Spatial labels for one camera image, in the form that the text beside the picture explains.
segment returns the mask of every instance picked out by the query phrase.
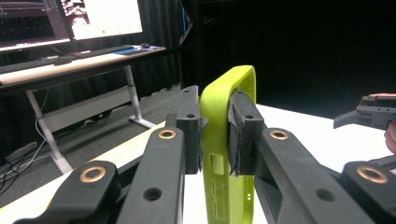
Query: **dark background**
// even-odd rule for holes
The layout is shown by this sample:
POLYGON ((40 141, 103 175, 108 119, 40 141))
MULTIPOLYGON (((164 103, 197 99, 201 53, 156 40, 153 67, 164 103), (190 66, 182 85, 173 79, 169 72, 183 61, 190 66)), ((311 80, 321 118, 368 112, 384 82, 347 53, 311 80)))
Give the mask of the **dark background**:
POLYGON ((329 119, 354 110, 363 95, 396 92, 393 1, 185 5, 203 61, 199 74, 183 73, 186 83, 204 87, 232 66, 251 64, 259 104, 329 119))

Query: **computer monitor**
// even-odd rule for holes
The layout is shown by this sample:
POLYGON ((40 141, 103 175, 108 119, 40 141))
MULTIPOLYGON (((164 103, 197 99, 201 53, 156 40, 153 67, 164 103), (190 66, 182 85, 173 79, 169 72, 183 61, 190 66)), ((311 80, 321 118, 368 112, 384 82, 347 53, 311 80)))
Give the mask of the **computer monitor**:
POLYGON ((0 0, 0 53, 69 41, 58 0, 0 0))
POLYGON ((73 40, 142 33, 137 0, 61 0, 73 40))

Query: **white tabletop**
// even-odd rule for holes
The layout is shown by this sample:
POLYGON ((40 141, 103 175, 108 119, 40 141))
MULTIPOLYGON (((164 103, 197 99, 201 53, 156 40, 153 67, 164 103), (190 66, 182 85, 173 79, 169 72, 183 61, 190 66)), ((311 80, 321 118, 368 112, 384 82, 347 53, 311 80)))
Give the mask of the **white tabletop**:
MULTIPOLYGON (((349 161, 368 161, 390 155, 385 145, 384 131, 346 125, 332 128, 332 119, 290 112, 269 106, 257 106, 269 128, 286 129, 296 135, 302 144, 321 164, 342 172, 349 161)), ((112 161, 121 167, 128 161, 126 158, 140 156, 154 130, 145 133, 113 148, 96 160, 112 161)), ((12 223, 21 217, 39 216, 48 206, 56 189, 68 177, 63 175, 44 187, 37 189, 17 201, 0 209, 2 224, 12 223)), ((266 223, 260 202, 255 198, 254 223, 266 223)), ((205 193, 202 174, 186 175, 184 194, 184 223, 206 223, 205 193)))

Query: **lime green phone case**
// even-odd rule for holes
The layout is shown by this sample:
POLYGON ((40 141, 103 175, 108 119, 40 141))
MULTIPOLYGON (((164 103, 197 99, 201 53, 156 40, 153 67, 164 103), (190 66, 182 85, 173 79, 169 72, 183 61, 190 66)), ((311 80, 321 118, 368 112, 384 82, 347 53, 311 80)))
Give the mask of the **lime green phone case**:
POLYGON ((209 120, 204 129, 204 182, 209 224, 252 223, 253 176, 229 175, 227 158, 230 96, 234 90, 245 91, 256 103, 256 74, 253 66, 236 66, 209 84, 201 94, 201 115, 209 120))

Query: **keyboard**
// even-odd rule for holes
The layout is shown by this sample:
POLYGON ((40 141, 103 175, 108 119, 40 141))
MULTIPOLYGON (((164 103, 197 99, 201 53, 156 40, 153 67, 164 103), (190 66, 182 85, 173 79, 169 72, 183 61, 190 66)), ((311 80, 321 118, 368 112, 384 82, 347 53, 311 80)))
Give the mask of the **keyboard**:
POLYGON ((57 58, 41 59, 26 63, 14 63, 5 66, 0 66, 0 74, 17 72, 29 68, 41 67, 51 64, 71 63, 74 60, 96 57, 96 56, 105 55, 123 50, 134 50, 136 53, 139 52, 138 48, 135 48, 130 45, 124 45, 124 46, 118 46, 108 49, 93 50, 86 53, 69 53, 57 58))

